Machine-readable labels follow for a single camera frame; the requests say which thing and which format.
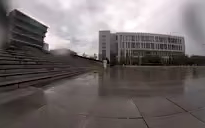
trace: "paved ground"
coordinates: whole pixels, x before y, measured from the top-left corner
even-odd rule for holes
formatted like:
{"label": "paved ground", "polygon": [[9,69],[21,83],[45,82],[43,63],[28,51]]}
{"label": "paved ground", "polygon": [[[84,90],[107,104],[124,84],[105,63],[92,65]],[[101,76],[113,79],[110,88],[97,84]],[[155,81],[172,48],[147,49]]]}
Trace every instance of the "paved ground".
{"label": "paved ground", "polygon": [[205,128],[205,67],[115,68],[0,94],[0,128]]}

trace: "gray cloud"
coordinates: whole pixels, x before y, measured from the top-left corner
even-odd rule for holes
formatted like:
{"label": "gray cloud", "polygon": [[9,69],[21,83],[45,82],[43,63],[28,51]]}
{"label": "gray cloud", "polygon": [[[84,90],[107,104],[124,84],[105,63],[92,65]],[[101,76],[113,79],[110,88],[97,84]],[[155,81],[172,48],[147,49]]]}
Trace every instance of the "gray cloud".
{"label": "gray cloud", "polygon": [[[46,41],[51,48],[68,47],[79,53],[97,53],[98,31],[109,29],[113,32],[142,31],[183,35],[186,37],[188,54],[205,54],[205,48],[201,48],[203,45],[195,43],[194,34],[191,34],[192,31],[199,30],[191,29],[194,27],[190,23],[185,24],[186,21],[190,21],[185,15],[185,8],[193,2],[193,0],[13,0],[12,6],[50,27]],[[197,2],[205,6],[204,0]]]}

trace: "building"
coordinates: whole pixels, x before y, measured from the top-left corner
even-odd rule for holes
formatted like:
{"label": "building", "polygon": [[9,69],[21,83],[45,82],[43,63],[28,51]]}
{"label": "building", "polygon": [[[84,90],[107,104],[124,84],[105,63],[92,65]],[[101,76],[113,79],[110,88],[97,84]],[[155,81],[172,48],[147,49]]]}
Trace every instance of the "building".
{"label": "building", "polygon": [[48,27],[24,13],[13,10],[9,13],[8,43],[45,48],[44,38]]}
{"label": "building", "polygon": [[170,58],[185,54],[185,39],[180,36],[99,31],[99,60],[119,61],[122,58],[140,60],[143,56],[154,55]]}

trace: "tree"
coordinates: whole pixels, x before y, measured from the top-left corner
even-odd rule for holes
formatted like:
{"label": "tree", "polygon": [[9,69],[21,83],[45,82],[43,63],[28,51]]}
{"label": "tree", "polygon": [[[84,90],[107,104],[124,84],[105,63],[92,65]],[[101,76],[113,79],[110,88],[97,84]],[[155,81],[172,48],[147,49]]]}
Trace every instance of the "tree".
{"label": "tree", "polygon": [[83,55],[82,55],[83,57],[87,57],[87,55],[85,54],[85,52],[83,53]]}
{"label": "tree", "polygon": [[94,58],[95,60],[97,59],[97,54],[96,54],[96,53],[93,54],[93,58]]}

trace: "dark building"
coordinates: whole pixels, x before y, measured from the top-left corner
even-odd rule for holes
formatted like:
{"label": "dark building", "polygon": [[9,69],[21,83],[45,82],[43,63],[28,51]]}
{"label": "dark building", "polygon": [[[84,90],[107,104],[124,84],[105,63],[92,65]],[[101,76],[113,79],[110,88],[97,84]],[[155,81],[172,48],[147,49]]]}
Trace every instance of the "dark building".
{"label": "dark building", "polygon": [[16,9],[9,13],[8,19],[8,42],[11,45],[28,45],[44,49],[44,38],[47,33],[47,26]]}

